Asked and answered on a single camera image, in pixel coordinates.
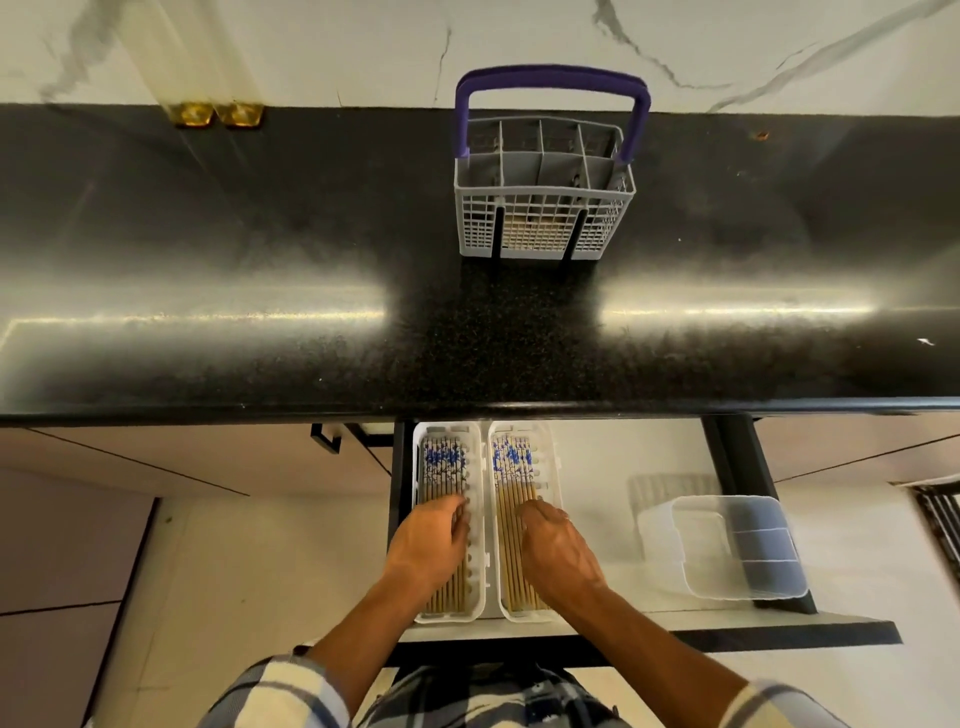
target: marble wall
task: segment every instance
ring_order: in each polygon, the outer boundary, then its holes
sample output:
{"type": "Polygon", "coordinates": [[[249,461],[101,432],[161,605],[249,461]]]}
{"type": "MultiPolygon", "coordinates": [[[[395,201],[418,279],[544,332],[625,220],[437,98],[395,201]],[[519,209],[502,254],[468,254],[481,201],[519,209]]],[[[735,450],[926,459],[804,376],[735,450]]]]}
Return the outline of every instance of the marble wall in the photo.
{"type": "Polygon", "coordinates": [[[471,68],[569,62],[641,76],[660,111],[960,114],[960,0],[0,0],[0,102],[152,103],[118,32],[150,3],[212,8],[271,106],[448,108],[471,68]]]}

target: shirt sleeve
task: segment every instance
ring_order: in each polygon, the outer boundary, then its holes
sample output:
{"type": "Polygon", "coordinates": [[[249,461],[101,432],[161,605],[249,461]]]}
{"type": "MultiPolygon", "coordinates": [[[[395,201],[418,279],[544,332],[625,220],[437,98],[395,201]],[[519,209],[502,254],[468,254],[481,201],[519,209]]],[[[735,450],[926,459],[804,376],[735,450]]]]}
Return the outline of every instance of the shirt sleeve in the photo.
{"type": "Polygon", "coordinates": [[[213,704],[198,728],[348,728],[343,698],[324,669],[279,655],[245,671],[213,704]]]}
{"type": "Polygon", "coordinates": [[[805,692],[758,681],[740,691],[720,728],[850,728],[805,692]]]}

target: cabinet door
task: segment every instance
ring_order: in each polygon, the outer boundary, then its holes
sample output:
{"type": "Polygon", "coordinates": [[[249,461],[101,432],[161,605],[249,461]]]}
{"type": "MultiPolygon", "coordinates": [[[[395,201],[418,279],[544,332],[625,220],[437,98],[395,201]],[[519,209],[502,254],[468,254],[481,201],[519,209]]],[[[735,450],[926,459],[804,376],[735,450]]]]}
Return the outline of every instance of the cabinet door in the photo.
{"type": "Polygon", "coordinates": [[[337,454],[311,439],[310,425],[52,427],[42,431],[253,496],[390,490],[390,477],[373,455],[337,425],[324,425],[327,438],[341,438],[337,454]]]}
{"type": "Polygon", "coordinates": [[[153,502],[0,470],[0,614],[122,599],[153,502]]]}
{"type": "Polygon", "coordinates": [[[789,415],[756,423],[775,481],[960,433],[960,413],[789,415]]]}
{"type": "Polygon", "coordinates": [[[213,483],[31,429],[0,427],[0,468],[140,491],[152,496],[237,495],[213,483]]]}
{"type": "Polygon", "coordinates": [[[890,452],[820,473],[793,478],[791,485],[911,483],[960,473],[960,437],[890,452]]]}
{"type": "Polygon", "coordinates": [[[0,725],[77,728],[117,605],[0,617],[0,725]]]}

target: hand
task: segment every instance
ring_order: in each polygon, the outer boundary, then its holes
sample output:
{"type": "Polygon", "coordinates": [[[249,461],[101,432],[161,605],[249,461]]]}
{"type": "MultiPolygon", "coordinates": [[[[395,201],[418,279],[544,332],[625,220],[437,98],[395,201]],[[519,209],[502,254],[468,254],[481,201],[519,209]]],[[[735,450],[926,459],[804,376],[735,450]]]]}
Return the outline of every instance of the hand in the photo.
{"type": "Polygon", "coordinates": [[[416,506],[390,541],[383,578],[413,587],[422,607],[456,571],[467,553],[469,513],[463,496],[444,496],[416,506]]]}
{"type": "Polygon", "coordinates": [[[543,600],[561,612],[586,589],[606,587],[596,556],[565,511],[542,500],[517,508],[525,526],[523,575],[543,600]]]}

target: purple handle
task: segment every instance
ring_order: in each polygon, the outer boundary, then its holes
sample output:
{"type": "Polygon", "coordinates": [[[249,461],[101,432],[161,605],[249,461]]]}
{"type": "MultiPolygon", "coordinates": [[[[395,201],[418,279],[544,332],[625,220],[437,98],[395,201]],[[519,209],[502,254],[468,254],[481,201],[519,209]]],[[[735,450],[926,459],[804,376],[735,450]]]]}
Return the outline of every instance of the purple handle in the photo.
{"type": "Polygon", "coordinates": [[[640,141],[643,122],[650,110],[650,92],[647,84],[637,76],[602,68],[582,65],[557,65],[540,63],[534,65],[498,65],[470,71],[457,84],[457,100],[454,112],[457,118],[456,157],[469,155],[467,146],[467,121],[469,118],[470,94],[494,88],[571,88],[581,91],[602,91],[634,99],[634,110],[627,123],[623,144],[617,161],[629,164],[634,158],[640,141]]]}

